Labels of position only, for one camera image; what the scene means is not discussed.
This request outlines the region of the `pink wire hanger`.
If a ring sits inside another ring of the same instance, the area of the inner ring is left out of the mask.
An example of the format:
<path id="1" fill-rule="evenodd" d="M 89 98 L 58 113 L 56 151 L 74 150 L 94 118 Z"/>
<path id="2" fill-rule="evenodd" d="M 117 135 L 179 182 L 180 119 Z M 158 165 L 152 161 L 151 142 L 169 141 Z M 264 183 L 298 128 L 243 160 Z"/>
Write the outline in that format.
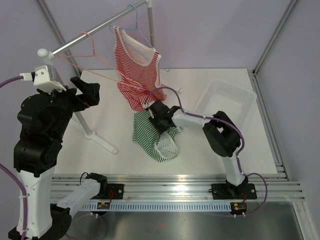
<path id="1" fill-rule="evenodd" d="M 92 46 L 92 54 L 89 54 L 89 55 L 76 55 L 76 54 L 71 54 L 71 55 L 66 55 L 66 54 L 62 54 L 60 53 L 57 57 L 59 60 L 61 60 L 62 62 L 66 63 L 66 64 L 69 64 L 73 67 L 77 67 L 79 68 L 80 70 L 85 70 L 85 71 L 88 71 L 94 75 L 97 75 L 97 76 L 100 76 L 102 78 L 105 78 L 105 79 L 108 79 L 108 80 L 111 80 L 113 82 L 116 82 L 116 83 L 120 83 L 121 80 L 117 80 L 117 79 L 114 79 L 114 78 L 111 78 L 111 77 L 108 77 L 106 75 L 102 75 L 100 73 L 97 73 L 93 70 L 89 70 L 88 68 L 84 68 L 82 66 L 79 66 L 77 65 L 76 63 L 72 63 L 71 62 L 71 58 L 95 58 L 97 59 L 98 61 L 100 61 L 101 63 L 103 63 L 104 65 L 106 65 L 107 67 L 110 67 L 111 70 L 114 70 L 115 72 L 117 72 L 121 77 L 123 77 L 125 80 L 128 80 L 128 81 L 133 81 L 131 78 L 128 78 L 126 77 L 126 75 L 124 73 L 122 73 L 121 71 L 117 70 L 116 68 L 114 68 L 111 64 L 109 64 L 107 61 L 103 60 L 99 55 L 97 55 L 96 53 L 96 48 L 95 48 L 95 41 L 93 39 L 93 37 L 88 34 L 87 32 L 80 32 L 79 34 L 83 34 L 85 35 L 86 37 L 89 37 L 90 41 L 91 41 L 91 46 Z"/>

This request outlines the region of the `blue wire hanger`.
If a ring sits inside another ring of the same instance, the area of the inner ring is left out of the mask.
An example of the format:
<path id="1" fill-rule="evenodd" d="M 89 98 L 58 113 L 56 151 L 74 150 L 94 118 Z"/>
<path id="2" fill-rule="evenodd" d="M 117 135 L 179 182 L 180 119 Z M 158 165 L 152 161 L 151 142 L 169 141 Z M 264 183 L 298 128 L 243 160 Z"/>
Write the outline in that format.
<path id="1" fill-rule="evenodd" d="M 147 37 L 140 31 L 139 29 L 139 13 L 137 8 L 135 7 L 135 5 L 133 4 L 128 4 L 127 7 L 131 7 L 134 9 L 135 11 L 135 28 L 124 28 L 124 27 L 119 27 L 120 29 L 123 30 L 127 30 L 127 31 L 136 31 L 139 33 L 139 35 L 146 41 L 146 43 L 149 45 L 150 48 L 154 49 L 153 45 L 151 44 L 151 37 L 150 37 L 150 41 L 147 39 Z M 114 31 L 114 25 L 109 25 L 109 30 L 112 33 L 115 33 Z M 127 40 L 124 41 L 125 43 L 127 43 L 128 45 L 131 45 L 132 47 L 134 47 L 132 44 L 130 44 Z M 144 54 L 143 51 L 141 50 L 136 50 L 138 52 L 138 54 L 143 57 L 145 60 L 147 60 L 147 56 Z M 161 61 L 165 64 L 166 68 L 164 67 L 160 67 L 161 70 L 164 70 L 165 72 L 169 72 L 171 70 L 171 68 L 169 67 L 169 65 L 167 64 L 167 62 L 163 59 L 161 59 Z"/>

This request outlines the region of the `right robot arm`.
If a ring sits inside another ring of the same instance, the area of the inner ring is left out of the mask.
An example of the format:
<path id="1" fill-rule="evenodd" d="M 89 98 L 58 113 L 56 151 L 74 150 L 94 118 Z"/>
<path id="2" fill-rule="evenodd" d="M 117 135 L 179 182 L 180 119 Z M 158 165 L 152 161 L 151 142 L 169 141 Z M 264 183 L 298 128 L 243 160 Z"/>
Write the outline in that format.
<path id="1" fill-rule="evenodd" d="M 160 133 L 169 128 L 179 127 L 203 132 L 211 149 L 222 158 L 226 172 L 225 183 L 213 183 L 208 190 L 214 200 L 256 200 L 255 185 L 239 169 L 238 151 L 243 136 L 231 119 L 223 111 L 213 116 L 201 116 L 183 110 L 180 106 L 169 108 L 157 100 L 147 104 L 149 121 Z"/>

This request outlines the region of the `red striped tank top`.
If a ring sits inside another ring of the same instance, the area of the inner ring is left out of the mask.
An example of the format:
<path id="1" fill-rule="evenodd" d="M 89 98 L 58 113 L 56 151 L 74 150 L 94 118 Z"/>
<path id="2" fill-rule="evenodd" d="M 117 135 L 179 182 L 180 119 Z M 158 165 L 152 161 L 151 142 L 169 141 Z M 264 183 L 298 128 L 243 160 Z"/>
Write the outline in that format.
<path id="1" fill-rule="evenodd" d="M 117 87 L 137 112 L 144 110 L 145 102 L 164 101 L 167 95 L 162 89 L 160 77 L 161 55 L 153 47 L 129 36 L 118 26 L 113 27 L 115 35 L 114 54 L 121 81 Z"/>

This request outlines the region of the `green striped tank top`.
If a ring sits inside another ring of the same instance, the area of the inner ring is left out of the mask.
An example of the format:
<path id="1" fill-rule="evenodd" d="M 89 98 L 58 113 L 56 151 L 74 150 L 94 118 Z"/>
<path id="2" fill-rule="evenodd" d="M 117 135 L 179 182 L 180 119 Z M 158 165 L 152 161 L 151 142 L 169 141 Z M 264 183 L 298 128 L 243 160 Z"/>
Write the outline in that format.
<path id="1" fill-rule="evenodd" d="M 139 144 L 158 163 L 171 161 L 179 155 L 175 138 L 181 133 L 181 129 L 170 127 L 160 133 L 150 122 L 150 116 L 147 110 L 134 114 L 132 141 Z"/>

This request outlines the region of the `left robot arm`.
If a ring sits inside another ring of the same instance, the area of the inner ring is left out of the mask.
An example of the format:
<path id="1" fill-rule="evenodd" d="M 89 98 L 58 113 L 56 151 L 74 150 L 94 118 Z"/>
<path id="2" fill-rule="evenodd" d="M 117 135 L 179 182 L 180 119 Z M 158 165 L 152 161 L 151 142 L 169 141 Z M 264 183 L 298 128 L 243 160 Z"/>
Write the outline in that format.
<path id="1" fill-rule="evenodd" d="M 9 231 L 11 240 L 58 240 L 68 231 L 73 216 L 90 199 L 108 194 L 108 180 L 90 173 L 71 194 L 51 203 L 51 183 L 63 137 L 74 113 L 96 106 L 100 85 L 78 77 L 73 88 L 45 91 L 27 97 L 17 115 L 19 141 L 13 150 L 14 180 L 20 188 L 20 219 Z"/>

